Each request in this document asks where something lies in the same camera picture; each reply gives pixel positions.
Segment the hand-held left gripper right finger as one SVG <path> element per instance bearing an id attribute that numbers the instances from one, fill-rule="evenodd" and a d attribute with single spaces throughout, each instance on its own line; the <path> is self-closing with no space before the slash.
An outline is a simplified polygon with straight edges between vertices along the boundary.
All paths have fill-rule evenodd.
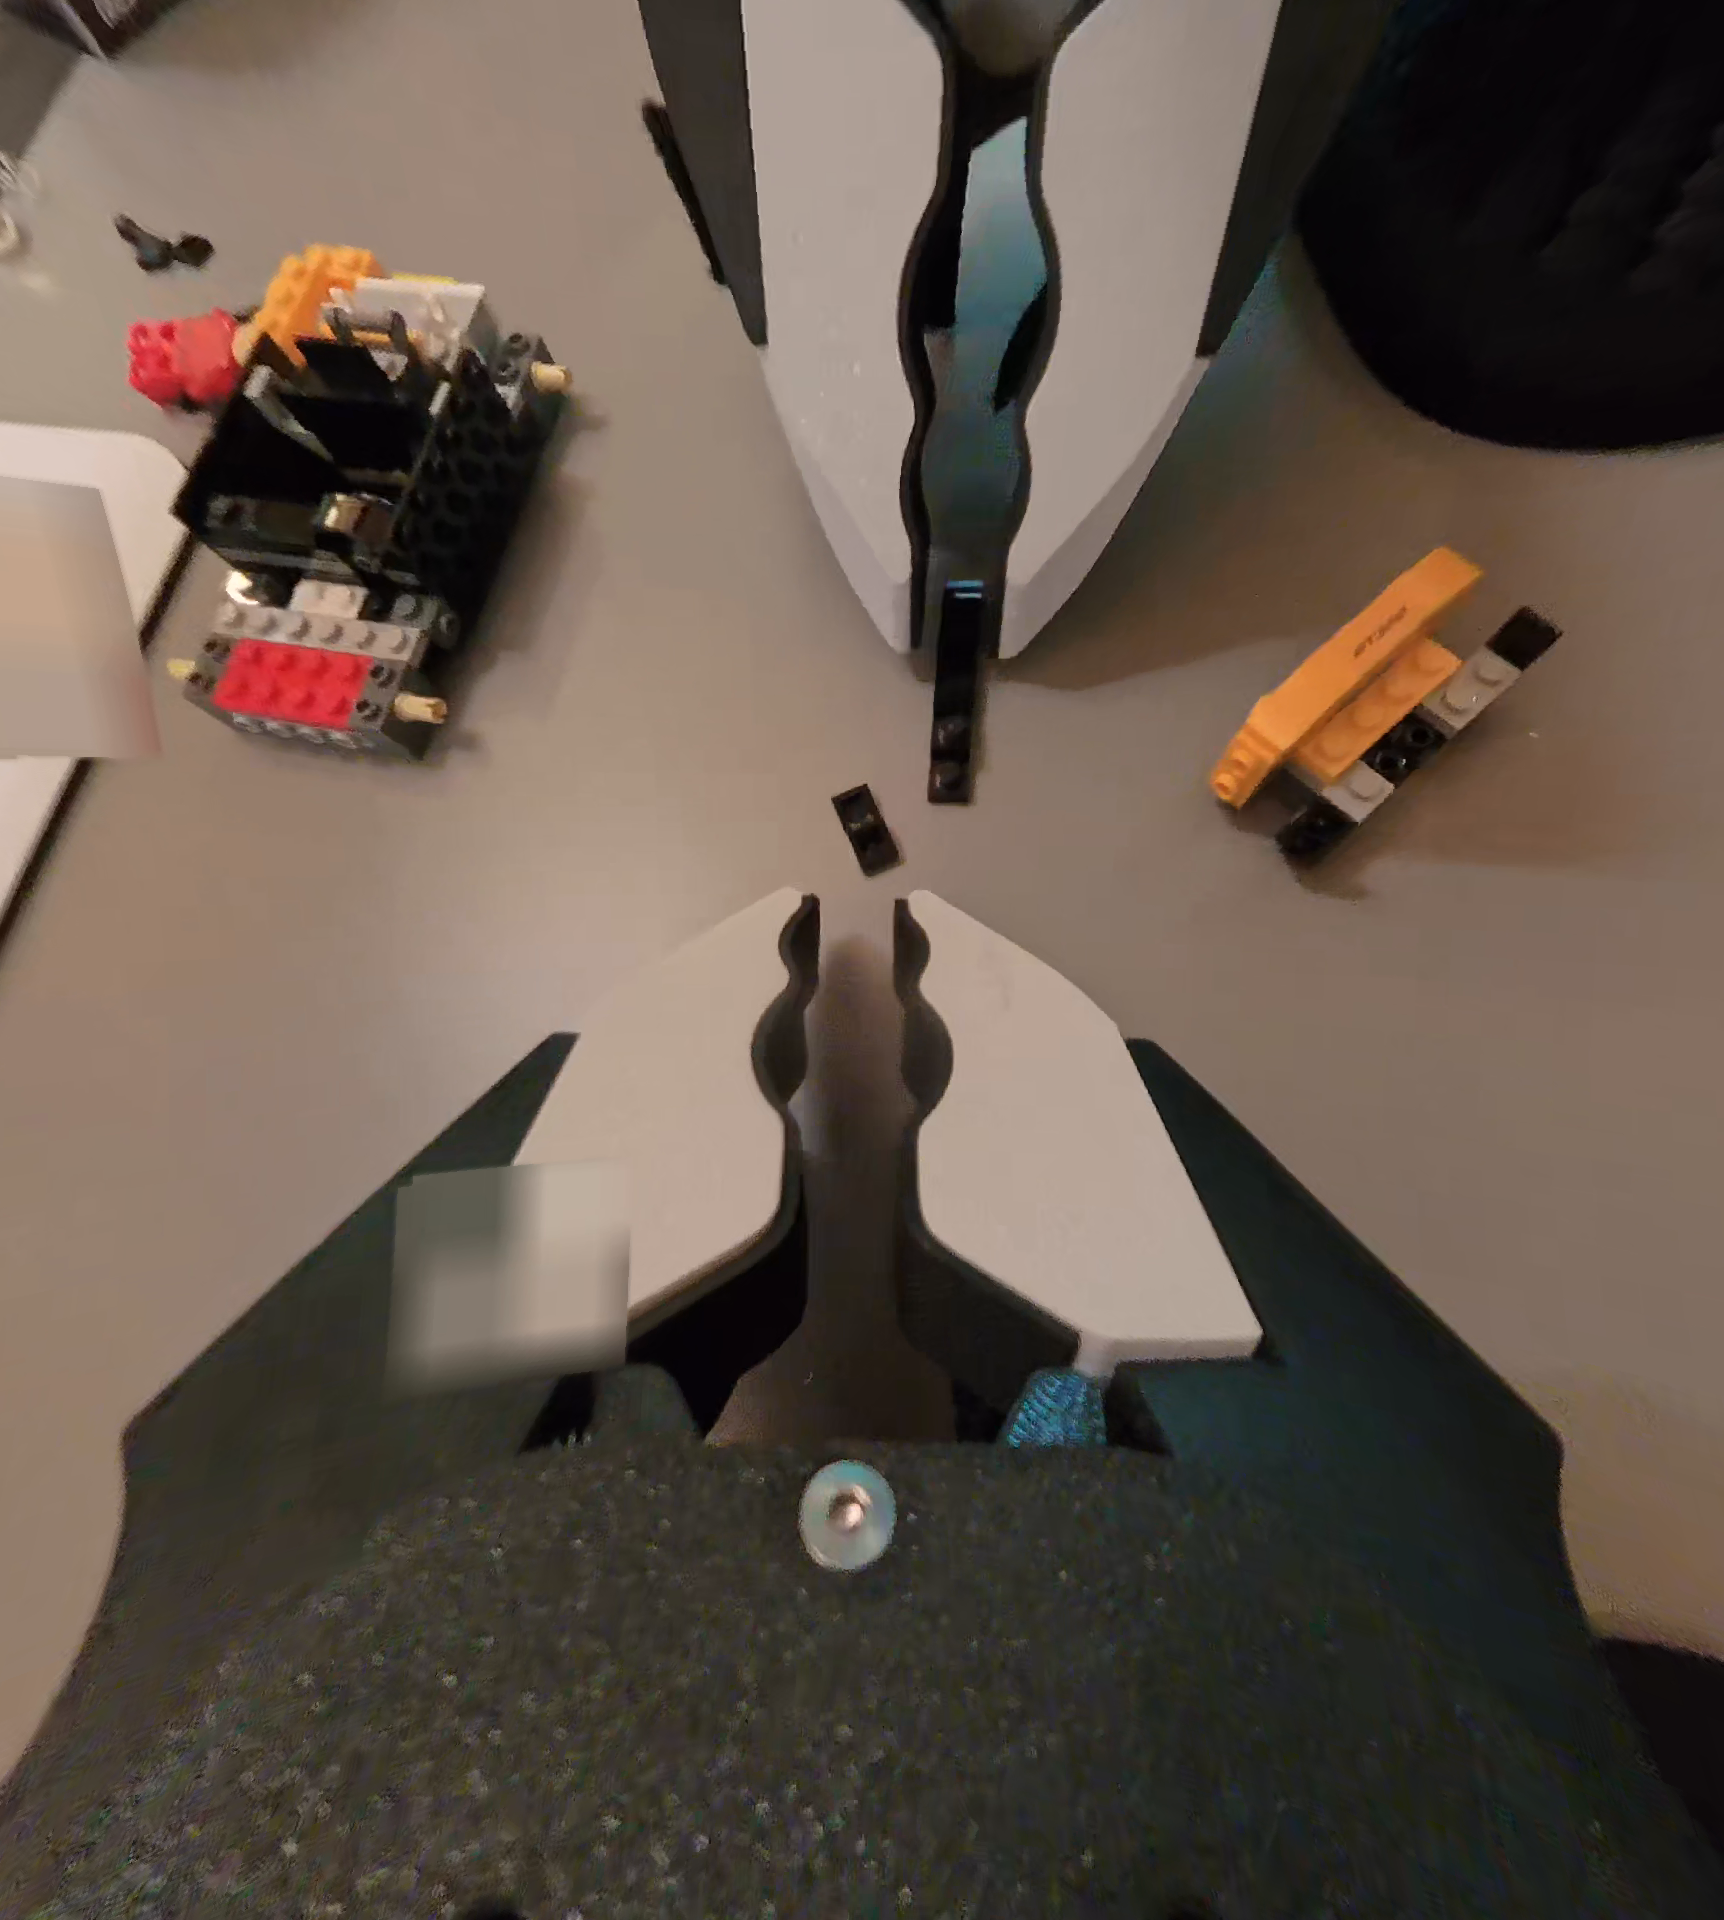
<path id="1" fill-rule="evenodd" d="M 907 1333 L 945 1374 L 1247 1364 L 1263 1322 L 1120 1027 L 932 888 L 898 905 Z"/>

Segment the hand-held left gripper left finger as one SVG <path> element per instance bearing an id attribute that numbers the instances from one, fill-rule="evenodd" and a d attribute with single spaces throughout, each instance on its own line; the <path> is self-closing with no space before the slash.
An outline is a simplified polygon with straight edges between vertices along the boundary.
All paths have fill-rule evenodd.
<path id="1" fill-rule="evenodd" d="M 608 985 L 512 1170 L 618 1170 L 627 1333 L 723 1297 L 799 1225 L 806 999 L 820 896 L 771 888 Z"/>

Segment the orange and black brick assembly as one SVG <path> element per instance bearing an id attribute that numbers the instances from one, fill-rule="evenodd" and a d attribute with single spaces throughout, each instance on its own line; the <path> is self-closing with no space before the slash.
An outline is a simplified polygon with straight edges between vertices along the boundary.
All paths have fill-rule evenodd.
<path id="1" fill-rule="evenodd" d="M 1516 609 L 1474 652 L 1457 652 L 1440 626 L 1474 591 L 1481 566 L 1440 544 L 1309 648 L 1219 743 L 1203 785 L 1224 811 L 1281 798 L 1281 868 L 1309 876 L 1351 849 L 1404 785 L 1472 737 L 1569 643 L 1540 609 Z"/>

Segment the red brick piece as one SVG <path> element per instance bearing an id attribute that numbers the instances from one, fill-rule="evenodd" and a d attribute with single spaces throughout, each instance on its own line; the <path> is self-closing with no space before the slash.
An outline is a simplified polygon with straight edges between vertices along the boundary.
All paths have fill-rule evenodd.
<path id="1" fill-rule="evenodd" d="M 239 384 L 239 329 L 230 305 L 127 327 L 127 392 L 169 415 L 222 415 Z"/>

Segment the black brick car chassis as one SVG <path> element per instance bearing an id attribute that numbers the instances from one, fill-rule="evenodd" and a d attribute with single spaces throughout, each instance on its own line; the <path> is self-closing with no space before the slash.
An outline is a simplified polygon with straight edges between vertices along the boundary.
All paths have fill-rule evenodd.
<path id="1" fill-rule="evenodd" d="M 226 566 L 183 698 L 239 737 L 426 757 L 572 371 L 474 280 L 303 246 L 247 315 L 171 523 Z"/>

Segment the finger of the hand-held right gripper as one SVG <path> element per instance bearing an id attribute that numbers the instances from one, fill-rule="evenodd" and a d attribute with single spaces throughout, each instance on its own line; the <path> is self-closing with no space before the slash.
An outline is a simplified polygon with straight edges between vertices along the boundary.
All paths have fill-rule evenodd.
<path id="1" fill-rule="evenodd" d="M 907 280 L 945 186 L 948 11 L 742 0 L 763 384 L 863 626 L 910 652 Z"/>
<path id="2" fill-rule="evenodd" d="M 1255 117 L 1281 0 L 1096 0 L 1034 114 L 1047 364 L 1024 379 L 1024 523 L 1002 664 L 1107 557 L 1203 379 L 1203 305 Z"/>

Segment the small black brick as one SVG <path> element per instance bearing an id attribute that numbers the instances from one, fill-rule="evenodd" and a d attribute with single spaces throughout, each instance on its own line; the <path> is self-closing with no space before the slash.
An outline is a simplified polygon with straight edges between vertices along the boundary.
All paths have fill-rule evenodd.
<path id="1" fill-rule="evenodd" d="M 833 806 L 833 829 L 847 829 L 857 876 L 898 876 L 907 868 L 898 829 L 884 821 L 874 785 L 849 785 L 828 806 Z"/>

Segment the small black connector piece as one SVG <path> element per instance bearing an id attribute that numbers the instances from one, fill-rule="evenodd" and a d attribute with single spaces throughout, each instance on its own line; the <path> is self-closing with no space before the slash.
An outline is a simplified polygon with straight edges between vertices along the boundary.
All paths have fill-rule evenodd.
<path id="1" fill-rule="evenodd" d="M 205 230 L 149 230 L 127 213 L 116 219 L 118 246 L 136 259 L 136 271 L 205 271 L 222 246 Z"/>

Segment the grey desk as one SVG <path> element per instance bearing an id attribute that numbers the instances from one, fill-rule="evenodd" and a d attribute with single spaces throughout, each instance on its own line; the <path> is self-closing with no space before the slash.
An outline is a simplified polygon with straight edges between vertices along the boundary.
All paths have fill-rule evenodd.
<path id="1" fill-rule="evenodd" d="M 1724 1653 L 1724 442 L 1501 455 L 1395 407 L 1291 241 L 1134 513 L 925 806 L 925 685 L 849 601 L 763 364 L 640 138 L 636 11 L 171 11 L 76 60 L 0 260 L 0 418 L 143 431 L 116 213 L 491 280 L 579 384 L 456 698 L 456 757 L 253 751 L 169 698 L 90 771 L 0 950 L 0 1774 L 118 1527 L 118 1425 L 536 1036 L 742 913 L 820 896 L 813 1310 L 732 1434 L 920 1441 L 898 888 L 1163 1036 L 1569 1434 L 1614 1634 Z M 1224 811 L 1244 713 L 1419 557 L 1569 643 L 1294 876 Z M 874 785 L 907 868 L 857 876 Z"/>

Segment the long black brick plate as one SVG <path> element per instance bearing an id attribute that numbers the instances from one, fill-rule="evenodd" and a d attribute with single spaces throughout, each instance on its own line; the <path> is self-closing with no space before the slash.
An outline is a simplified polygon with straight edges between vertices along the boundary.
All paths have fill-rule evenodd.
<path id="1" fill-rule="evenodd" d="M 989 579 L 948 579 L 932 621 L 925 798 L 971 806 L 977 771 Z"/>

